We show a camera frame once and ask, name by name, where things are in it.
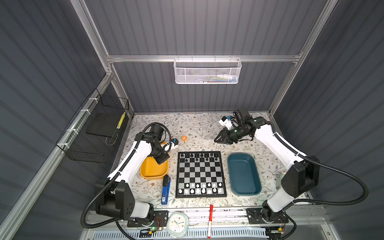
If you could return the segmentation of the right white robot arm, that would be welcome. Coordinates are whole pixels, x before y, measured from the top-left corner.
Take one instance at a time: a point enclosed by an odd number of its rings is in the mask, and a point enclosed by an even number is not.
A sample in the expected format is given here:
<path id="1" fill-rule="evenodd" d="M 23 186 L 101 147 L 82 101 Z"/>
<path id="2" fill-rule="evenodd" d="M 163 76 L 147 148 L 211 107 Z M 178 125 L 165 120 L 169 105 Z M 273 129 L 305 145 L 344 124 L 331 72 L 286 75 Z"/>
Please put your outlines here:
<path id="1" fill-rule="evenodd" d="M 249 136 L 262 142 L 280 160 L 286 168 L 281 180 L 281 187 L 262 205 L 261 215 L 266 223 L 274 222 L 280 214 L 296 203 L 301 203 L 299 196 L 316 187 L 319 183 L 320 168 L 344 175 L 357 182 L 363 189 L 360 197 L 344 202 L 331 202 L 306 199 L 307 203 L 330 206 L 350 206 L 364 201 L 369 195 L 367 185 L 358 177 L 343 170 L 320 163 L 314 156 L 307 156 L 299 151 L 278 132 L 271 122 L 263 117 L 254 118 L 246 109 L 237 109 L 232 116 L 219 120 L 223 129 L 214 139 L 215 143 L 232 145 Z"/>

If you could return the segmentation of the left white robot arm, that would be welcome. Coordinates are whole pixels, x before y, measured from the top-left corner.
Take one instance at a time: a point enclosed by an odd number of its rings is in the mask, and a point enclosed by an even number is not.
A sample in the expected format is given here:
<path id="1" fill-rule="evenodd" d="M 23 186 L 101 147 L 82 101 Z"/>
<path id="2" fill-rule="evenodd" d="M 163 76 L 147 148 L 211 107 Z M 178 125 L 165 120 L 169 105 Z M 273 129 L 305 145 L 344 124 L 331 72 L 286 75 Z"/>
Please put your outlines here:
<path id="1" fill-rule="evenodd" d="M 161 165 L 169 159 L 169 152 L 178 144 L 168 128 L 157 122 L 150 123 L 136 134 L 133 146 L 124 160 L 107 178 L 97 181 L 96 194 L 81 214 L 81 226 L 94 229 L 116 223 L 121 233 L 124 233 L 120 221 L 137 220 L 140 224 L 151 224 L 155 218 L 154 206 L 135 199 L 131 182 L 147 157 L 154 158 Z M 98 215 L 107 216 L 108 220 L 88 223 L 86 218 L 92 206 L 95 206 Z"/>

